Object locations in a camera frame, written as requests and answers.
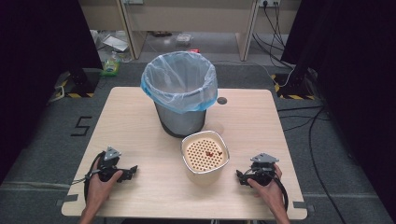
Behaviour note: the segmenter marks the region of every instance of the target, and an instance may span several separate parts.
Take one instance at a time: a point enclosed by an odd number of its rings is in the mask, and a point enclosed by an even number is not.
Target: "plastic bag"
[[[215,66],[199,53],[160,55],[146,66],[141,88],[155,103],[178,114],[204,111],[216,102]]]

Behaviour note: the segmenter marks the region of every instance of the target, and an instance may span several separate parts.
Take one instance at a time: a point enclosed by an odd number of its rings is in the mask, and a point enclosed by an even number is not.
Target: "black stand base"
[[[71,75],[64,83],[64,95],[72,98],[93,97],[96,86],[99,82],[100,72],[85,72],[87,80],[83,84],[76,84]]]
[[[295,100],[314,100],[313,93],[306,83],[305,78],[297,80],[298,84],[288,82],[289,74],[275,74],[274,81],[276,85],[276,95],[279,98],[295,99]]]

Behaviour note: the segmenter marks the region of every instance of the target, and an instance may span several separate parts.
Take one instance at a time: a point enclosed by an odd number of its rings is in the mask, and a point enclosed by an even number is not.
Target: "person's left hand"
[[[93,170],[97,169],[97,164],[100,159],[96,160]],[[91,223],[99,208],[108,199],[111,189],[117,180],[121,177],[122,171],[117,171],[107,182],[102,182],[99,179],[99,174],[91,176],[90,186],[88,188],[87,204],[81,214],[80,223]]]

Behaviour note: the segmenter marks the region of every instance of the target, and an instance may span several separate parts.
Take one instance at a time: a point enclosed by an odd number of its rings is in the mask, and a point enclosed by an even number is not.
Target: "perforated lid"
[[[182,142],[182,154],[186,165],[196,174],[217,170],[230,159],[221,137],[211,131],[186,137]]]

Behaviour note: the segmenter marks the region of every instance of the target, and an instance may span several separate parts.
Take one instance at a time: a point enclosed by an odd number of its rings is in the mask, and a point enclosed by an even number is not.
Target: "gray carpet floor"
[[[318,116],[310,132],[311,118],[319,108],[284,110],[323,105],[320,99],[278,98],[271,79],[258,65],[214,65],[219,88],[267,89],[273,93],[309,208],[308,217],[295,223],[341,223],[336,209],[346,223],[392,223],[364,172],[349,156],[328,111],[325,109]],[[123,63],[116,77],[100,79],[92,98],[63,98],[48,105],[31,144],[21,152],[0,187],[0,223],[78,222],[77,217],[62,215],[62,199],[73,181],[110,90],[118,86],[139,86],[145,66],[145,63]],[[267,69],[269,74],[285,72],[273,66]],[[84,136],[71,136],[84,133],[75,127],[80,117],[90,117],[80,123],[90,128]],[[319,182],[314,162],[335,206]],[[103,222],[102,218],[95,220],[95,223]],[[106,223],[121,222],[121,218],[106,219]]]

